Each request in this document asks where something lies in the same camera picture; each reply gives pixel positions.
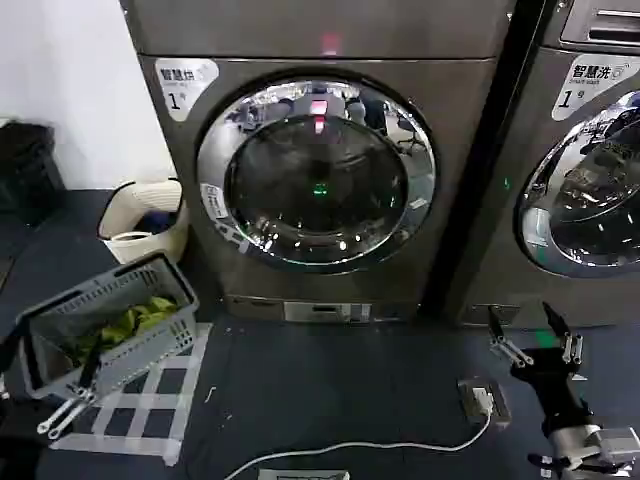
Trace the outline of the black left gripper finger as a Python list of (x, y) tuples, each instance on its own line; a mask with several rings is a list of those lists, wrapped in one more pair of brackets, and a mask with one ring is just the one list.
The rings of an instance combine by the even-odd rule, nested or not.
[(96, 400), (94, 377), (101, 366), (101, 349), (101, 343), (94, 344), (72, 391), (73, 396), (37, 426), (38, 435), (46, 435), (51, 441), (58, 440), (73, 421)]

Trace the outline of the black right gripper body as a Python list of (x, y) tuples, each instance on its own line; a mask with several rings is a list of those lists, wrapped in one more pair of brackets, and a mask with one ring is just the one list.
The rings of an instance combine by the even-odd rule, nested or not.
[(577, 400), (569, 386), (579, 366), (565, 362), (561, 348), (531, 348), (524, 352), (532, 364), (513, 364), (510, 374), (534, 390), (544, 414), (541, 425), (544, 434), (570, 427), (590, 425), (593, 412), (585, 400)]

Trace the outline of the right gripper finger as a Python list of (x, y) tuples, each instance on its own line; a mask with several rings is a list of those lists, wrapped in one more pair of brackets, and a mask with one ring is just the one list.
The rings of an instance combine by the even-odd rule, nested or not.
[(515, 345), (506, 337), (500, 317), (493, 307), (489, 308), (489, 329), (491, 333), (491, 348), (507, 358), (516, 368), (532, 365), (532, 357)]
[(584, 346), (582, 335), (573, 335), (565, 319), (547, 302), (542, 303), (548, 324), (561, 342), (561, 358), (566, 364), (581, 364)]

